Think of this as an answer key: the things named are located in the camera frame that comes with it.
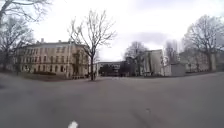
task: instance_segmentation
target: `building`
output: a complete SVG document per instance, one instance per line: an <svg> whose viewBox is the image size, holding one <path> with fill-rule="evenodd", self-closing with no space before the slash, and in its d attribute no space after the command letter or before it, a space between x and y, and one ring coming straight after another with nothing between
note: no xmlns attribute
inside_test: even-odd
<svg viewBox="0 0 224 128"><path fill-rule="evenodd" d="M185 65L186 72L207 71L209 69L206 55L197 52L195 49L184 51L180 53L179 56L180 56L180 63Z"/></svg>
<svg viewBox="0 0 224 128"><path fill-rule="evenodd" d="M180 63L168 64L162 68L163 76L184 76L185 70L185 65Z"/></svg>
<svg viewBox="0 0 224 128"><path fill-rule="evenodd" d="M88 55L84 45L72 42L37 43L22 47L14 57L22 72L53 72L57 75L84 76L88 73Z"/></svg>
<svg viewBox="0 0 224 128"><path fill-rule="evenodd" d="M162 50L146 51L142 55L141 75L162 75L163 54Z"/></svg>
<svg viewBox="0 0 224 128"><path fill-rule="evenodd" d="M97 76L100 76L100 74L99 74L99 69L101 68L101 67L103 67L104 65L111 65L111 66L113 66L114 67L114 69L115 69L115 74L118 76L118 70L120 69L120 64L121 64L121 61L115 61L115 62L98 62L97 64L96 64L96 66L95 66L95 71L96 71L96 74L97 74Z"/></svg>

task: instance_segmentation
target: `chimney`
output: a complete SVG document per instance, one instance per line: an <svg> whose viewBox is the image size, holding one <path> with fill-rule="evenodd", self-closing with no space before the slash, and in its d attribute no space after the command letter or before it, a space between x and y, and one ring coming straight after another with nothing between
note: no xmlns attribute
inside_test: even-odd
<svg viewBox="0 0 224 128"><path fill-rule="evenodd" d="M40 41L41 43L44 43L44 38L41 38L41 41Z"/></svg>

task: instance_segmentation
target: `road marking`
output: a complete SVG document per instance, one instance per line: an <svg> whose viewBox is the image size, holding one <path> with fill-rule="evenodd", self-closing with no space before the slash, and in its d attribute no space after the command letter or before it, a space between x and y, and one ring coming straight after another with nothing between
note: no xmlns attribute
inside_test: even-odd
<svg viewBox="0 0 224 128"><path fill-rule="evenodd" d="M68 128L78 128L78 123L76 123L75 121L72 121L72 123L68 125Z"/></svg>

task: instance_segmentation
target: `street lamp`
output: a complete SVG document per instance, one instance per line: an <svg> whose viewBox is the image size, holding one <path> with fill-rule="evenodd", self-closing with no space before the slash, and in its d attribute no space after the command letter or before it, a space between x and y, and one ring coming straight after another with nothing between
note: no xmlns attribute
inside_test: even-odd
<svg viewBox="0 0 224 128"><path fill-rule="evenodd" d="M71 56L71 38L69 39L69 45L68 45L68 61L67 61L67 78L69 78L69 69L70 69L70 56Z"/></svg>

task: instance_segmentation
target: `road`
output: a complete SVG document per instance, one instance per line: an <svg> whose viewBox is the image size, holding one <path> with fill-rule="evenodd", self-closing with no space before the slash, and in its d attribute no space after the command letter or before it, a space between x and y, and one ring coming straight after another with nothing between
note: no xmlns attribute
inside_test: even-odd
<svg viewBox="0 0 224 128"><path fill-rule="evenodd" d="M41 82L0 74L0 128L223 128L224 73Z"/></svg>

